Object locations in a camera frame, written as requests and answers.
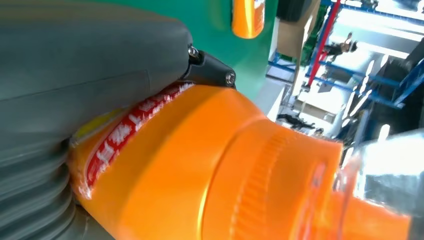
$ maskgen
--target red pole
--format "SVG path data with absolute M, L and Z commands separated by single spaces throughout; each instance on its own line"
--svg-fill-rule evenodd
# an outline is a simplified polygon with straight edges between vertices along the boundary
M 310 77 L 309 81 L 307 82 L 308 86 L 312 85 L 312 82 L 315 79 L 315 76 L 317 75 L 318 69 L 320 68 L 320 61 L 321 61 L 321 54 L 323 53 L 324 46 L 326 45 L 326 41 L 329 38 L 330 30 L 334 25 L 337 12 L 340 8 L 341 0 L 337 0 L 337 2 L 333 5 L 333 9 L 331 11 L 330 16 L 328 16 L 328 24 L 326 29 L 324 29 L 324 32 L 322 33 L 322 41 L 319 43 L 318 46 L 318 52 L 316 53 L 315 60 L 313 62 L 312 70 L 310 71 Z

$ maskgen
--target gray machine part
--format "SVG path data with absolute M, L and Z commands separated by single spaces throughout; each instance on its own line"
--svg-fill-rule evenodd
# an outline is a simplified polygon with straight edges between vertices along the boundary
M 0 150 L 66 139 L 158 93 L 187 71 L 191 43 L 181 22 L 129 7 L 0 1 Z
M 66 139 L 185 75 L 179 21 L 110 4 L 0 1 L 0 239 L 112 239 L 78 210 Z
M 113 239 L 75 205 L 65 143 L 35 143 L 20 150 L 0 156 L 0 239 Z

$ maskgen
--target green panel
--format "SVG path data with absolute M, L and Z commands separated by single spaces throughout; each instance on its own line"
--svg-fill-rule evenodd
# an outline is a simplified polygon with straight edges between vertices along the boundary
M 231 0 L 99 0 L 156 12 L 185 23 L 193 45 L 234 68 L 237 89 L 251 100 L 265 80 L 278 0 L 266 0 L 265 25 L 254 39 L 231 30 Z

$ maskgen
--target black bracket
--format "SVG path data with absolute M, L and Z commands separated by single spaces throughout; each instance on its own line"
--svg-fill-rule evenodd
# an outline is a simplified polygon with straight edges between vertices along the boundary
M 236 88 L 236 72 L 204 51 L 190 54 L 183 80 L 200 85 Z

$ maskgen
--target person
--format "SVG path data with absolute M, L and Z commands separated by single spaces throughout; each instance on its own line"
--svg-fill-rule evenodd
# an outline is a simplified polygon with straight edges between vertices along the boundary
M 358 49 L 357 46 L 357 41 L 352 42 L 350 41 L 348 43 L 348 41 L 352 38 L 352 33 L 350 32 L 349 35 L 347 36 L 347 39 L 339 44 L 333 44 L 333 45 L 325 45 L 324 46 L 324 52 L 326 53 L 326 55 L 328 57 L 332 57 L 331 62 L 334 62 L 334 60 L 336 59 L 337 56 L 343 54 L 343 53 L 347 53 L 347 52 L 355 52 Z
M 287 123 L 291 124 L 291 129 L 300 131 L 302 128 L 314 129 L 315 123 L 307 124 L 303 119 L 298 116 L 292 116 L 290 114 L 278 114 L 277 120 L 285 120 Z

